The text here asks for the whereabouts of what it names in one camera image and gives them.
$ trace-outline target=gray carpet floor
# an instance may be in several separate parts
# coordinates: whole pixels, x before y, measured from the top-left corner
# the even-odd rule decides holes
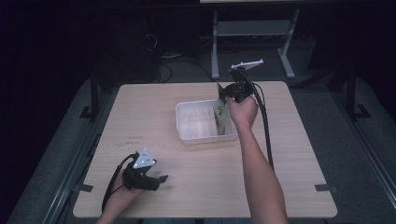
[[[288,57],[296,75],[287,79],[277,57],[276,45],[262,49],[241,50],[219,55],[220,81],[231,81],[231,64],[264,59],[264,64],[248,70],[252,81],[280,80],[288,85],[300,83],[319,71],[307,70],[315,41],[293,41]],[[182,57],[166,63],[172,69],[169,82],[207,82],[210,73],[210,53],[199,57]],[[160,66],[163,78],[169,70]],[[329,219],[291,218],[290,223],[395,223],[396,209],[371,164],[356,126],[364,133],[391,179],[396,181],[396,124],[376,100],[375,93],[362,80],[357,80],[356,103],[364,105],[372,116],[356,122],[347,116],[345,89],[334,93],[325,77],[305,89],[291,89],[319,165],[338,208]],[[78,185],[83,182],[94,155],[94,146],[105,127],[106,118],[117,96],[99,93],[100,113],[95,122],[79,116],[91,104],[90,82],[81,86],[70,105],[57,133],[53,136],[40,164],[21,196],[8,223],[93,223],[94,219],[73,216]],[[75,158],[83,154],[76,162]],[[64,184],[72,186],[62,188]],[[136,219],[120,218],[117,223],[136,223]],[[147,219],[144,223],[193,223],[192,219]],[[250,223],[249,219],[210,218],[205,223]]]

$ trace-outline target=wooden table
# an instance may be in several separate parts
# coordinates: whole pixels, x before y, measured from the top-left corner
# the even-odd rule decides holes
[[[274,165],[288,216],[334,217],[332,195],[316,190],[315,185],[326,181],[287,85],[257,83],[265,95]],[[93,189],[79,193],[75,216],[99,217],[117,165],[147,148],[158,160],[147,175],[169,178],[157,191],[140,196],[124,217],[249,217],[239,140],[185,146],[178,136],[176,105],[216,98],[215,82],[122,86],[84,182]],[[266,155],[260,113],[253,132]]]

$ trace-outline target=rectangular container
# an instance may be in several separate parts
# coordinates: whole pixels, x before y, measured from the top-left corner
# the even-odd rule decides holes
[[[185,145],[231,141],[238,138],[233,121],[228,118],[225,134],[218,135],[214,108],[218,100],[180,103],[176,106],[177,131]]]

